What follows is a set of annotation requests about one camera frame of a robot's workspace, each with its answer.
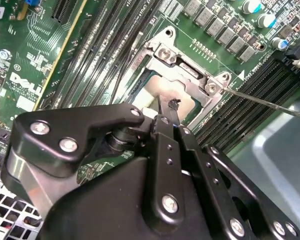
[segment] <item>electrolytic capacitor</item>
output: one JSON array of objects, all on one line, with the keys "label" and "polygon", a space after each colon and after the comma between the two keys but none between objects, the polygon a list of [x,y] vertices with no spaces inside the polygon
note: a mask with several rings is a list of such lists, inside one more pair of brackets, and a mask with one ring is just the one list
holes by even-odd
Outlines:
[{"label": "electrolytic capacitor", "polygon": [[272,40],[271,45],[280,51],[284,51],[288,48],[288,41],[285,39],[281,39],[280,37],[275,37]]},{"label": "electrolytic capacitor", "polygon": [[259,0],[246,0],[242,5],[244,14],[255,14],[261,9],[261,2]]},{"label": "electrolytic capacitor", "polygon": [[272,28],[277,21],[276,15],[274,14],[261,14],[257,19],[259,28]]}]

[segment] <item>black metal arm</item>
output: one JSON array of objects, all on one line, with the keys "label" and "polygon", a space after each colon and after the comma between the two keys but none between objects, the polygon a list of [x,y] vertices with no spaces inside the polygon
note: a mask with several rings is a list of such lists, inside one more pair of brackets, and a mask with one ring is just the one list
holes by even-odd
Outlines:
[{"label": "black metal arm", "polygon": [[[129,104],[22,114],[2,181],[38,208],[42,240],[300,240],[224,153],[200,149],[177,107],[160,97],[154,119]],[[80,165],[125,150],[134,158],[77,184]]]}]

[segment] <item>motherboard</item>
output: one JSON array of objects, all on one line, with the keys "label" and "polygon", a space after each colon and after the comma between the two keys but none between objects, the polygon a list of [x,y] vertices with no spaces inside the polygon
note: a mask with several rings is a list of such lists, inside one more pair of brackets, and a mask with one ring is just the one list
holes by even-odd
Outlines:
[{"label": "motherboard", "polygon": [[[0,168],[21,113],[158,95],[229,153],[276,112],[214,81],[279,105],[299,96],[300,0],[0,0]],[[82,166],[78,182],[132,155]]]}]

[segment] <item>blue connector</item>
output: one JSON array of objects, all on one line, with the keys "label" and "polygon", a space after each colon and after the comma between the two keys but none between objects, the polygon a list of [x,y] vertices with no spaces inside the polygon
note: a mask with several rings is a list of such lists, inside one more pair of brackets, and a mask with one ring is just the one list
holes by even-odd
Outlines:
[{"label": "blue connector", "polygon": [[25,0],[25,2],[27,4],[29,4],[30,6],[38,6],[40,3],[40,0]]}]

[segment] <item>screw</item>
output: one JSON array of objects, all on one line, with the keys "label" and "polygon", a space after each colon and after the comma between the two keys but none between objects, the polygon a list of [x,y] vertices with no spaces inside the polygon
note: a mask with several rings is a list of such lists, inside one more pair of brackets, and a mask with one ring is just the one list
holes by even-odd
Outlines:
[{"label": "screw", "polygon": [[70,138],[64,138],[59,143],[60,148],[67,152],[67,153],[73,153],[78,148],[78,144],[70,139]]},{"label": "screw", "polygon": [[242,224],[237,219],[231,218],[230,219],[230,225],[231,225],[231,228],[232,228],[233,232],[237,236],[243,237],[245,235],[244,227],[242,226]]},{"label": "screw", "polygon": [[170,58],[171,52],[166,48],[161,48],[158,55],[161,60],[167,60]]},{"label": "screw", "polygon": [[177,201],[171,196],[163,196],[162,205],[168,213],[175,214],[178,211]]},{"label": "screw", "polygon": [[218,151],[214,146],[211,147],[211,151],[212,151],[214,154],[219,154],[219,151]]},{"label": "screw", "polygon": [[30,130],[37,135],[45,135],[50,132],[50,127],[44,122],[34,122],[30,125]]},{"label": "screw", "polygon": [[209,83],[206,86],[206,90],[210,93],[210,94],[214,94],[217,91],[217,85],[215,83]]},{"label": "screw", "polygon": [[273,226],[280,235],[282,235],[282,236],[286,235],[284,228],[282,227],[282,225],[279,222],[275,221],[273,223]]},{"label": "screw", "polygon": [[137,117],[140,116],[140,112],[137,111],[137,110],[135,110],[135,109],[131,109],[131,113],[132,113],[133,115],[137,116]]},{"label": "screw", "polygon": [[162,122],[164,122],[165,124],[169,124],[169,120],[168,120],[166,117],[162,116],[162,117],[161,117],[161,120],[162,120]]},{"label": "screw", "polygon": [[286,226],[286,228],[290,231],[290,233],[292,233],[292,235],[293,236],[297,236],[297,232],[296,232],[296,230],[295,230],[295,228],[294,228],[294,226],[292,226],[290,223],[286,223],[285,224],[285,226]]}]

